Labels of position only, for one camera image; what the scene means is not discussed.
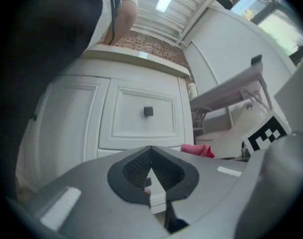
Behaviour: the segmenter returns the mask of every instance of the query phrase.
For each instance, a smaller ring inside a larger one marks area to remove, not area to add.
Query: white shirt
[[[138,0],[130,0],[138,8]],[[87,49],[91,48],[93,45],[99,42],[103,34],[108,29],[111,23],[111,7],[110,7],[110,0],[102,0],[102,11],[101,17],[99,18],[94,33],[92,35],[91,41],[87,47]]]

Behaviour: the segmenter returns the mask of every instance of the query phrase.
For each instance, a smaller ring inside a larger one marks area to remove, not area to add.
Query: red cloth
[[[214,158],[214,153],[211,151],[210,145],[189,145],[182,144],[180,151],[190,153],[196,156]]]

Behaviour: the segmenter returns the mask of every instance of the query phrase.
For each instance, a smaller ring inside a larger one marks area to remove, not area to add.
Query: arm
[[[118,8],[118,15],[115,19],[115,38],[111,45],[115,45],[124,35],[126,35],[135,23],[137,16],[137,6],[130,0],[122,0]],[[108,45],[112,38],[111,25],[106,34],[104,45]]]

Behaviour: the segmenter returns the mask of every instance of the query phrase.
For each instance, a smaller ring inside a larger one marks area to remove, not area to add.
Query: drawer knob
[[[145,114],[145,117],[153,116],[153,108],[152,107],[144,107],[143,113]]]

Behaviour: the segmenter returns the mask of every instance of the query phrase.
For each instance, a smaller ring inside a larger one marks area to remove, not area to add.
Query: black cable
[[[115,38],[115,18],[117,17],[117,9],[120,5],[120,0],[110,0],[111,5],[111,33],[112,37],[108,45],[111,45]]]
[[[113,39],[115,38],[115,4],[114,0],[110,0],[110,6],[111,6],[111,32],[112,32],[112,38],[108,45],[111,44]]]

